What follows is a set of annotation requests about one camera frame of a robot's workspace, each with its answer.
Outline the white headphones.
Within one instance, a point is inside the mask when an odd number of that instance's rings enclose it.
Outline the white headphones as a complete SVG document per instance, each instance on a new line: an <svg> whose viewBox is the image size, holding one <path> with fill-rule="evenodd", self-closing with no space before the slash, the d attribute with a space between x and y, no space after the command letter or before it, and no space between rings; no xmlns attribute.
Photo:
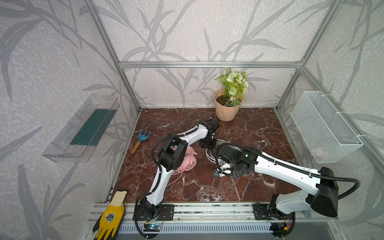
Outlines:
<svg viewBox="0 0 384 240"><path fill-rule="evenodd" d="M207 159L214 163L217 169L230 168L230 161L239 158L241 151L240 148L226 145L229 143L224 140L217 140L217 145L214 149L206 149Z"/></svg>

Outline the pink headphones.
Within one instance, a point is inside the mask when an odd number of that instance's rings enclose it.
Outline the pink headphones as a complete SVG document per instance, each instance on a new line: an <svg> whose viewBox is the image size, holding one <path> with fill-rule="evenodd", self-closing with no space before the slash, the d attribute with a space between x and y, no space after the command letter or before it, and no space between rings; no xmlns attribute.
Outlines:
<svg viewBox="0 0 384 240"><path fill-rule="evenodd" d="M181 166L177 169L177 173L182 174L183 172L190 171L196 164L197 164L197 152L189 146L187 148L183 163Z"/></svg>

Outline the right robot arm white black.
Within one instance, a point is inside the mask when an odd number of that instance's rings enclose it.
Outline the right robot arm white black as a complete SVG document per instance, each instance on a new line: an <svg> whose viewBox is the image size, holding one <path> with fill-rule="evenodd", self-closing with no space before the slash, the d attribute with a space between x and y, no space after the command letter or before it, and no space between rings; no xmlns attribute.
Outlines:
<svg viewBox="0 0 384 240"><path fill-rule="evenodd" d="M269 204L269 211L289 215L292 212L313 210L323 216L335 218L338 215L338 201L356 191L361 182L354 178L336 177L333 171L323 167L320 170L300 167L274 158L260 150L232 143L221 144L215 161L218 173L226 175L231 171L234 177L248 172L265 174L292 184L300 191L290 194L275 194Z"/></svg>

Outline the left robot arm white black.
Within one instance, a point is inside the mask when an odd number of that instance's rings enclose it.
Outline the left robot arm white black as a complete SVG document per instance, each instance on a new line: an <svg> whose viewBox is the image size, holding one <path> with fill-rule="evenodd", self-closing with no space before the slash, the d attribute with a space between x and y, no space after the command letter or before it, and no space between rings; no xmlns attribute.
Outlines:
<svg viewBox="0 0 384 240"><path fill-rule="evenodd" d="M153 146L151 158L158 169L150 191L136 200L135 221L154 220L159 216L171 175L182 165L188 147L199 142L202 148L213 148L216 145L214 133L219 127L218 120L210 118L184 133L169 134Z"/></svg>

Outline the beige flower pot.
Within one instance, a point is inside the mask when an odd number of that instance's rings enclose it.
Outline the beige flower pot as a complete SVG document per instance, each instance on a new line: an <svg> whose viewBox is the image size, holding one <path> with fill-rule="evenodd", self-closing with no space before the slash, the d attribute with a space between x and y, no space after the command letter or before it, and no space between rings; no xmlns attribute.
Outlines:
<svg viewBox="0 0 384 240"><path fill-rule="evenodd" d="M222 96L223 94L224 94L224 89L218 90L215 94L216 116L221 121L229 122L235 118L242 104L239 104L236 107L226 107L220 104L217 101L217 98L219 96Z"/></svg>

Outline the green artificial plant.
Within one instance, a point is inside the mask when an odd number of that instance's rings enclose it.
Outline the green artificial plant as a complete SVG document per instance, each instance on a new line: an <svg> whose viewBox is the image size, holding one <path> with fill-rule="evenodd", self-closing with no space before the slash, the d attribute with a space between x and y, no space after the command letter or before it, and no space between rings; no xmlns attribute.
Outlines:
<svg viewBox="0 0 384 240"><path fill-rule="evenodd" d="M246 72L226 69L226 73L221 75L219 79L224 86L224 92L217 97L217 102L225 107L239 106L249 87Z"/></svg>

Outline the pink object in basket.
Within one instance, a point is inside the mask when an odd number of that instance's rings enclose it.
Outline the pink object in basket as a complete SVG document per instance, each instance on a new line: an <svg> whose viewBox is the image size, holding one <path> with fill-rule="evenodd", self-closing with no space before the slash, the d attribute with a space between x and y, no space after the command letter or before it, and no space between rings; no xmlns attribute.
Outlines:
<svg viewBox="0 0 384 240"><path fill-rule="evenodd" d="M311 151L315 158L323 158L326 153L321 147L312 148Z"/></svg>

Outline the yellow black work glove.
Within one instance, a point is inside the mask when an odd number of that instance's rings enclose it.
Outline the yellow black work glove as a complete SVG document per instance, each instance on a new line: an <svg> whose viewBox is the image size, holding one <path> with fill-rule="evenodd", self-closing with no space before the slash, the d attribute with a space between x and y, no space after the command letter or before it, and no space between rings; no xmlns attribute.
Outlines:
<svg viewBox="0 0 384 240"><path fill-rule="evenodd" d="M124 215L123 202L127 191L116 191L109 206L97 220L93 227L93 233L96 231L95 240L115 240Z"/></svg>

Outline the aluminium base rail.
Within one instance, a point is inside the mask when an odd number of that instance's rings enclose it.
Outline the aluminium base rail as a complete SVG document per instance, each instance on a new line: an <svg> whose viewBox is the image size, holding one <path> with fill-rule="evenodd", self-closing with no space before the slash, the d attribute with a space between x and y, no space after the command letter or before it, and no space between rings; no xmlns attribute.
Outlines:
<svg viewBox="0 0 384 240"><path fill-rule="evenodd" d="M174 205L172 221L165 224L187 224L187 223L279 223L281 220L271 218L256 219L253 212L254 202L180 202L169 203ZM107 209L108 204L95 204L87 224L95 224L100 215ZM125 203L123 224L134 224L135 203ZM311 218L306 218L304 212L296 212L296 223L331 223L339 222L339 218L329 218L311 211Z"/></svg>

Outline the clear plastic wall tray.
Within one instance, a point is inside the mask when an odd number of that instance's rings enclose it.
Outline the clear plastic wall tray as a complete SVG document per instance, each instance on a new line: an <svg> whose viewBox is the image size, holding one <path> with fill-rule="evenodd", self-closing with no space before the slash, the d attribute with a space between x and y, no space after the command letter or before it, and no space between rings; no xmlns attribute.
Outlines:
<svg viewBox="0 0 384 240"><path fill-rule="evenodd" d="M86 163L120 107L118 98L90 94L43 151L55 163Z"/></svg>

